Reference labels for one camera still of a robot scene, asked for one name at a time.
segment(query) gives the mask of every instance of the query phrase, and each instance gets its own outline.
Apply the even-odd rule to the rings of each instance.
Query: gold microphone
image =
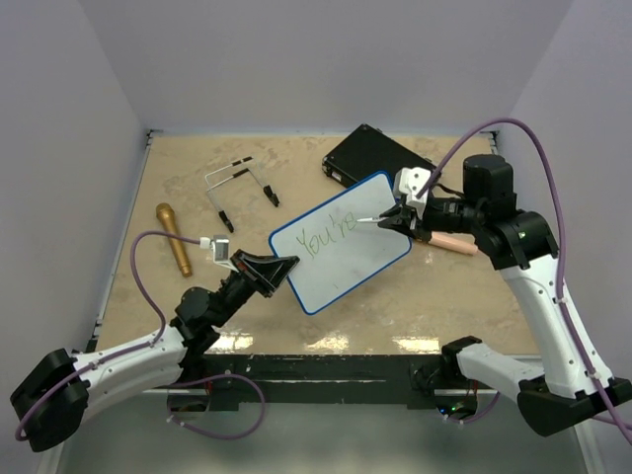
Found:
[[[162,224],[163,228],[166,232],[170,234],[180,235],[180,230],[178,230],[178,224],[176,224],[176,212],[171,208],[166,202],[161,202],[156,206],[156,217]],[[194,274],[194,271],[191,268],[191,262],[189,262],[189,257],[187,257],[187,252],[185,251],[185,244],[180,240],[169,239],[169,245],[171,245],[171,250],[174,253],[174,257],[176,258],[176,263],[178,264],[178,268],[182,273],[183,277],[190,277]]]

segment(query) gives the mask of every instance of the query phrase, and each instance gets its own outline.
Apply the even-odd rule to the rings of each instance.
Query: green handwriting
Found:
[[[352,212],[348,212],[341,222],[337,222],[336,219],[332,217],[332,214],[329,214],[329,218],[332,221],[331,225],[327,225],[327,227],[319,231],[317,234],[307,236],[305,234],[305,229],[303,228],[301,232],[302,240],[300,237],[296,237],[296,241],[305,247],[305,250],[312,259],[315,258],[322,248],[327,247],[332,242],[335,244],[346,239],[349,233],[354,230],[357,225]]]

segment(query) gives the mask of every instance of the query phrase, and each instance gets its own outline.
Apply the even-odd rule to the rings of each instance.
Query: blue whiteboard frame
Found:
[[[269,247],[272,249],[273,254],[275,254],[275,257],[278,257],[278,253],[277,250],[275,249],[275,247],[273,246],[273,237],[275,236],[275,234],[279,233],[281,230],[283,230],[285,227],[288,227],[290,225],[292,225],[294,222],[296,222],[297,220],[302,219],[303,217],[305,217],[306,215],[311,214],[312,212],[320,209],[321,207],[323,207],[324,205],[329,204],[332,200],[336,200],[337,198],[339,198],[340,196],[345,195],[346,193],[349,193],[351,191],[354,190],[354,188],[357,188],[358,186],[361,186],[362,184],[366,183],[367,181],[372,180],[373,178],[375,178],[378,175],[384,175],[386,176],[386,181],[388,181],[389,186],[392,188],[393,187],[393,183],[391,183],[391,178],[390,176],[388,176],[388,173],[386,173],[385,171],[378,171],[377,173],[373,173],[371,176],[363,179],[362,181],[360,181],[359,183],[355,183],[353,186],[351,186],[350,188],[347,188],[346,190],[342,191],[341,193],[338,193],[337,195],[330,197],[329,199],[325,200],[324,202],[321,202],[320,204],[318,204],[316,207],[308,210],[307,212],[299,215],[298,217],[293,218],[292,220],[290,220],[289,222],[287,222],[286,224],[282,225],[280,228],[278,228],[277,230],[274,230],[273,232],[271,232],[270,236],[268,237],[268,245]],[[379,274],[382,270],[390,267],[391,265],[393,265],[395,262],[397,262],[398,260],[403,259],[404,257],[406,257],[410,251],[413,248],[413,243],[411,241],[411,239],[408,239],[408,250],[406,252],[404,252],[402,255],[400,255],[399,257],[397,257],[395,260],[389,262],[388,264],[386,264],[384,267],[380,268],[379,270],[376,270],[375,272],[373,272],[371,275],[367,276],[365,279],[363,279],[362,281],[360,281],[359,283],[357,283],[356,285],[352,286],[351,288],[349,288],[347,291],[345,291],[344,293],[342,293],[340,296],[338,296],[335,299],[332,299],[329,303],[325,304],[324,306],[318,308],[315,311],[312,311],[311,313],[309,311],[307,311],[305,309],[305,306],[303,305],[303,302],[301,301],[300,297],[298,296],[298,292],[296,291],[296,288],[294,287],[294,284],[292,283],[291,279],[288,277],[287,278],[287,282],[289,283],[289,286],[292,288],[292,292],[294,293],[294,296],[296,297],[296,300],[298,301],[298,304],[300,304],[301,309],[303,310],[303,313],[308,314],[309,316],[313,316],[316,313],[320,313],[323,309],[325,309],[326,307],[334,304],[336,301],[338,301],[340,298],[342,298],[343,296],[345,296],[346,294],[349,294],[350,292],[352,292],[354,289],[356,289],[358,286],[360,286],[361,284],[363,284],[365,281],[367,281],[368,279],[371,279],[373,277],[375,277],[377,274]]]

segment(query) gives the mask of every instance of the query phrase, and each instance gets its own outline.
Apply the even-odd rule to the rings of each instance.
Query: beige table surface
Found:
[[[393,136],[437,163],[457,137]],[[123,244],[105,312],[99,349],[143,336],[158,327],[129,268],[129,247],[143,230],[160,228],[156,204],[175,210],[183,235],[227,233],[208,201],[203,176],[230,161],[254,156],[278,195],[273,207],[252,176],[217,190],[235,225],[231,253],[238,248],[268,255],[268,236],[290,219],[342,190],[321,171],[322,158],[342,136],[157,136],[154,138]],[[489,153],[486,138],[470,140],[451,161],[442,182],[461,189],[467,156]],[[194,275],[183,278],[167,239],[147,237],[138,249],[140,276],[168,320],[182,293],[198,285],[215,290],[227,270],[188,246]],[[536,354],[517,303],[489,260],[414,243],[412,252],[322,312],[308,316],[285,283],[265,299],[254,295],[221,330],[215,352],[255,354],[434,353],[466,335],[483,339],[506,354]]]

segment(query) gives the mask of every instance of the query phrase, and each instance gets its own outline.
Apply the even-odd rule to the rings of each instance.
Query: tan handle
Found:
[[[458,240],[442,232],[433,232],[433,236],[431,237],[429,244],[465,255],[476,255],[478,252],[478,247],[476,247],[476,245],[463,242],[462,240]]]

